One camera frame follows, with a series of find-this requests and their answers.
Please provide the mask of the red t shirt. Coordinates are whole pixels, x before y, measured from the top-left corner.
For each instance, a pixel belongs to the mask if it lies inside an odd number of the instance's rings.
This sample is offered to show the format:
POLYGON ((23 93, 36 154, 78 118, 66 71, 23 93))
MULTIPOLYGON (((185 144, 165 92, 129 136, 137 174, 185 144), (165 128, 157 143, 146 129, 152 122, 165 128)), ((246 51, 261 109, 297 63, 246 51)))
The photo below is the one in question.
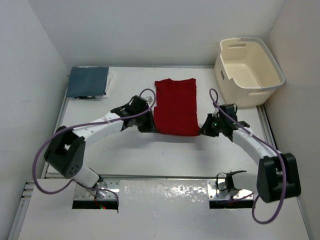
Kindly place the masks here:
POLYGON ((195 137, 199 135, 196 79, 154 82, 156 106, 153 110, 157 132, 164 135, 195 137))

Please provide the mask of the white printed t shirt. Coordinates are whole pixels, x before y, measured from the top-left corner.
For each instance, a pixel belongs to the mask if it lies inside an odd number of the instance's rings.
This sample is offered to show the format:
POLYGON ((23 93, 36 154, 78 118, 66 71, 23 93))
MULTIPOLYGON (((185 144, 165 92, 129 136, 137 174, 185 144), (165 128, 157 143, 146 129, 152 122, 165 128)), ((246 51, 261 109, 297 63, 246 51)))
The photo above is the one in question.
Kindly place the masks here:
POLYGON ((107 75, 106 79, 106 88, 104 90, 103 95, 100 96, 78 96, 74 97, 74 99, 79 99, 79 100, 100 100, 100 99, 108 99, 110 97, 110 93, 112 91, 113 85, 116 82, 118 77, 118 74, 114 70, 110 70, 107 75))

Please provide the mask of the teal blue t shirt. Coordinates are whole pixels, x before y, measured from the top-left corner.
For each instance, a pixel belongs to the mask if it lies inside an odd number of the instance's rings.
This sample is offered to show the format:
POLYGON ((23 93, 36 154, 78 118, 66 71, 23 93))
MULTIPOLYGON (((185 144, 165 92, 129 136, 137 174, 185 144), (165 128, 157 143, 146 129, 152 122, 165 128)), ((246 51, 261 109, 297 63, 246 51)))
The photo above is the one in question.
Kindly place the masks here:
POLYGON ((72 67, 66 91, 67 98, 95 99, 106 96, 109 68, 72 67))

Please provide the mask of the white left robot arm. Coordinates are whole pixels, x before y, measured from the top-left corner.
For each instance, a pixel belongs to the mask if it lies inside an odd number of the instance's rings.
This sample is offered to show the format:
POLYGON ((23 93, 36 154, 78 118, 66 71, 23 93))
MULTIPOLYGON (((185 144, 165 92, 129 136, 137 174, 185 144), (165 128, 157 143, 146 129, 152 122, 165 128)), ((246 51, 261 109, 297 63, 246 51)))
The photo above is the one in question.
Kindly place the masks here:
POLYGON ((65 179, 75 180, 92 189, 101 184, 102 178, 84 165, 86 148, 133 126, 137 126, 140 132, 156 131, 148 101, 138 95, 132 97, 127 104, 112 109, 90 123, 58 128, 48 145, 44 159, 65 179))

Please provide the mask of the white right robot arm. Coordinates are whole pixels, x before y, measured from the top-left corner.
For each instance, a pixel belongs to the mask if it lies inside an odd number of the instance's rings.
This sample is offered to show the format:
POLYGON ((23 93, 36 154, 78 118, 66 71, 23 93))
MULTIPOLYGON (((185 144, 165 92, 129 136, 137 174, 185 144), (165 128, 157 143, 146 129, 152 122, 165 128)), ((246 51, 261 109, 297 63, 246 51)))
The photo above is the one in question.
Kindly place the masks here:
POLYGON ((199 134, 209 137, 223 134, 256 162, 257 193, 265 203, 279 201, 283 188, 286 199, 300 196, 302 189, 296 157, 267 146, 249 124, 237 122, 237 119, 233 104, 220 105, 218 110, 207 115, 199 134))

